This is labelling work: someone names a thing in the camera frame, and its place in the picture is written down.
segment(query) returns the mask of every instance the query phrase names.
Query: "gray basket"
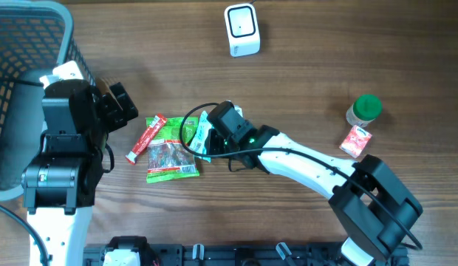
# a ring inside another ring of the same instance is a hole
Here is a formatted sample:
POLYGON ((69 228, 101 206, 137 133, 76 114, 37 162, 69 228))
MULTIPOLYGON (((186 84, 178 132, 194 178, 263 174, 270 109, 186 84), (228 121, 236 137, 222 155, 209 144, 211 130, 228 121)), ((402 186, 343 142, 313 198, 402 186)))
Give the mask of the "gray basket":
MULTIPOLYGON (((61 4, 0 1, 0 78, 39 82, 74 60, 94 84, 72 34, 72 16, 61 4)), ((43 96, 41 87, 0 81, 0 200, 23 193, 22 172, 40 145, 43 96)))

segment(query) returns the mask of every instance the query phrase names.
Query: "white container with black square outline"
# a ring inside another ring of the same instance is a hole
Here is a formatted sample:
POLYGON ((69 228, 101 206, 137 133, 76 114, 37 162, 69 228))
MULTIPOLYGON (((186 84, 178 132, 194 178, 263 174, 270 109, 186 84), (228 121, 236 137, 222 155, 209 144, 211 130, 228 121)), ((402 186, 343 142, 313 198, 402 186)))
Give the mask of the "white container with black square outline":
POLYGON ((252 55, 260 50, 259 25, 252 4, 235 4, 224 12, 230 54, 233 57, 252 55))

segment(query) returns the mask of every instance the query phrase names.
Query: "pink package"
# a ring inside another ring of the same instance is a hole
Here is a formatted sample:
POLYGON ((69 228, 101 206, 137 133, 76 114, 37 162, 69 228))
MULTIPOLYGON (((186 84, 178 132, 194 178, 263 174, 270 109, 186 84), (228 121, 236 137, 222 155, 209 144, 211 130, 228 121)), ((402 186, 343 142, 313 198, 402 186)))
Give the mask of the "pink package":
POLYGON ((353 126, 339 148, 350 156, 357 158, 371 138, 372 134, 359 126, 353 126))

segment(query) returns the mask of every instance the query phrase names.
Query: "table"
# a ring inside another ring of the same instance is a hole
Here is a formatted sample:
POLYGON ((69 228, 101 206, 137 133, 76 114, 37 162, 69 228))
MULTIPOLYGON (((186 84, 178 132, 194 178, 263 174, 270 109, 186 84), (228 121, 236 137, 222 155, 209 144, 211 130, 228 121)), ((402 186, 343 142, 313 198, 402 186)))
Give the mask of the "table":
MULTIPOLYGON (((423 204, 412 265, 458 265, 458 1, 260 1, 262 48, 231 58, 223 19, 233 2, 71 4, 75 40, 97 77, 121 81, 140 116, 110 135, 116 167, 96 193, 88 243, 147 236, 192 245, 342 241, 327 201, 258 170, 198 163, 201 177, 146 184, 146 155, 127 154, 145 117, 182 116, 232 100, 255 125, 336 157, 345 111, 371 93, 384 105, 366 153, 383 159, 423 204)), ((25 217, 21 199, 5 205, 25 217)), ((26 265, 27 233, 0 213, 0 265, 26 265)))

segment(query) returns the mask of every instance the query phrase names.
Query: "green snack bag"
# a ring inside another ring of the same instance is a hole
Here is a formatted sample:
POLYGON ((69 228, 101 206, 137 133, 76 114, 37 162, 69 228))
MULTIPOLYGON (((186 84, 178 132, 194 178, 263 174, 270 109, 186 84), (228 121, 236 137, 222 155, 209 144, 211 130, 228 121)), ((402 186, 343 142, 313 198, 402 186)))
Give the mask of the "green snack bag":
MULTIPOLYGON (((147 117, 150 126, 153 117, 147 117)), ((147 147, 147 183, 155 183, 183 177, 198 177, 194 156, 180 142, 180 126, 183 117, 169 118, 147 147)), ((183 126, 183 140, 188 143, 198 127, 198 117, 189 117, 183 126)))

